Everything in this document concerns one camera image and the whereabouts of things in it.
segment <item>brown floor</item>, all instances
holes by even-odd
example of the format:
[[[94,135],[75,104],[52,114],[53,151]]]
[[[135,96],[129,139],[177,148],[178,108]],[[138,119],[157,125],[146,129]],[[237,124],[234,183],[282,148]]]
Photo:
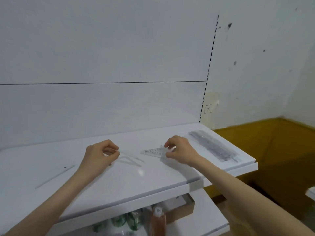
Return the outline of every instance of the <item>brown floor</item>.
[[[230,224],[230,231],[223,236],[258,236],[227,200],[216,205]]]

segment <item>plastic bottle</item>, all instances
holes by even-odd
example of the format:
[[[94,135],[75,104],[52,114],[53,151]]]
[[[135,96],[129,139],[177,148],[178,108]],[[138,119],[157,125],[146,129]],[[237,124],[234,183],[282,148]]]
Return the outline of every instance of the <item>plastic bottle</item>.
[[[166,216],[161,207],[155,207],[150,222],[150,236],[165,236]]]

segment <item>white shelf board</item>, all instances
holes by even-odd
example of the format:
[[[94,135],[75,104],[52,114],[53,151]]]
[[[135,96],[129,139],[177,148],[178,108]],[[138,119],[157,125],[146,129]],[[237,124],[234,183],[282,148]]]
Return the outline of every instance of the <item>white shelf board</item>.
[[[122,154],[65,210],[51,235],[66,233],[153,203],[182,195],[210,182],[195,169],[140,152],[160,147],[173,135],[204,130],[236,151],[241,162],[220,162],[191,142],[199,154],[234,176],[257,170],[255,159],[200,123],[16,147],[0,152],[0,234],[9,230],[60,188],[77,170],[88,145],[111,139]],[[73,168],[43,184],[64,167]]]
[[[217,236],[229,231],[230,227],[228,221],[217,208],[215,203],[207,195],[204,189],[199,189],[190,193],[195,201],[194,212],[184,218],[181,218],[171,224],[167,225],[166,235],[178,236]],[[120,228],[112,226],[110,221],[107,222],[106,229],[99,233],[94,233],[91,226],[75,230],[64,234],[63,236],[101,236],[101,235],[115,235],[119,233],[126,233],[131,231],[128,224]],[[148,227],[142,227],[135,232],[137,236],[147,236]]]
[[[315,186],[309,188],[305,194],[315,201]]]

